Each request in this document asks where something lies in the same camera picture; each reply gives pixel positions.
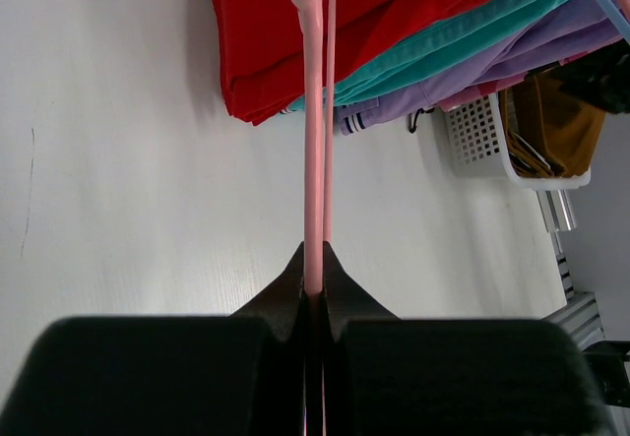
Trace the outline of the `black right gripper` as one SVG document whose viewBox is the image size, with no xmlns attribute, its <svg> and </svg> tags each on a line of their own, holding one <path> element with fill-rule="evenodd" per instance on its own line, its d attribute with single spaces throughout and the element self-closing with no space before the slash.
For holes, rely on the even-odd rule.
<svg viewBox="0 0 630 436">
<path fill-rule="evenodd" d="M 620 40 L 560 68 L 560 90 L 611 114 L 629 113 L 629 43 Z"/>
</svg>

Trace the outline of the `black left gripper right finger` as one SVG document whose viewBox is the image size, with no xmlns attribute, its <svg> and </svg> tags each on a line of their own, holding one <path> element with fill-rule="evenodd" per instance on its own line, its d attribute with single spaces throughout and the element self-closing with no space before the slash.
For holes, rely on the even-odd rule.
<svg viewBox="0 0 630 436">
<path fill-rule="evenodd" d="M 324 261 L 330 435 L 606 435 L 581 352 L 541 319 L 402 319 Z"/>
</svg>

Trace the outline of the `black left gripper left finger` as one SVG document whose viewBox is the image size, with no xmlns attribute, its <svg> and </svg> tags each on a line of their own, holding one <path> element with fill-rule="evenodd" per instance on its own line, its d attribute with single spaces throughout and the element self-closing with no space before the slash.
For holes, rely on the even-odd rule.
<svg viewBox="0 0 630 436">
<path fill-rule="evenodd" d="M 303 251 L 228 316 L 75 316 L 34 342 L 13 435 L 300 435 Z"/>
</svg>

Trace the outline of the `light blue hanger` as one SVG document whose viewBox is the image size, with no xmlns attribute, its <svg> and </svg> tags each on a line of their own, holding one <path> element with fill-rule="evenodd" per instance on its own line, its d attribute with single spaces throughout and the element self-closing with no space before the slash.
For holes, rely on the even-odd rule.
<svg viewBox="0 0 630 436">
<path fill-rule="evenodd" d="M 612 22 L 620 35 L 629 41 L 629 22 L 623 15 L 618 3 L 612 0 L 595 0 L 605 15 Z"/>
</svg>

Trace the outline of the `brown trousers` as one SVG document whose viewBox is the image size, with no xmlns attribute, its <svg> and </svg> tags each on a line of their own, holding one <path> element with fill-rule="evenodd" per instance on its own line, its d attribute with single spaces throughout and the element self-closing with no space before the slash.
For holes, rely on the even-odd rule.
<svg viewBox="0 0 630 436">
<path fill-rule="evenodd" d="M 523 178 L 571 178 L 589 170 L 605 112 L 563 93 L 545 75 L 498 94 L 508 155 Z"/>
</svg>

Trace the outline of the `white plastic mesh basket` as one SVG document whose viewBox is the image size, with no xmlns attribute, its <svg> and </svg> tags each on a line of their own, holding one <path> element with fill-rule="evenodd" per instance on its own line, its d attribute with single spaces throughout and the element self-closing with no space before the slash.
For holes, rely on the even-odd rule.
<svg viewBox="0 0 630 436">
<path fill-rule="evenodd" d="M 575 190 L 588 185 L 591 170 L 568 178 L 529 178 L 517 173 L 508 151 L 496 94 L 444 112 L 456 173 L 465 178 L 510 180 L 535 191 Z"/>
</svg>

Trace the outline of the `pink wire hanger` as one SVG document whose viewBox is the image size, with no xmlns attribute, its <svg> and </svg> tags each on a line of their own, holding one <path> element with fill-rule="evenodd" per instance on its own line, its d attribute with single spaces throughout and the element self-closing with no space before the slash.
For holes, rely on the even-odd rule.
<svg viewBox="0 0 630 436">
<path fill-rule="evenodd" d="M 337 0 L 291 0 L 303 35 L 304 271 L 307 297 L 305 433 L 324 435 L 324 245 L 332 238 Z"/>
</svg>

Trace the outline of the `red trousers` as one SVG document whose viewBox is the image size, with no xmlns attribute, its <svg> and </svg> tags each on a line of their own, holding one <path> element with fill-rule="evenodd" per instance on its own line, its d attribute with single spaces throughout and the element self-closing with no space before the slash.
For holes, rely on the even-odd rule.
<svg viewBox="0 0 630 436">
<path fill-rule="evenodd" d="M 489 1 L 336 0 L 336 81 L 408 36 Z M 291 0 L 213 0 L 213 4 L 227 111 L 259 125 L 304 93 L 297 10 Z"/>
</svg>

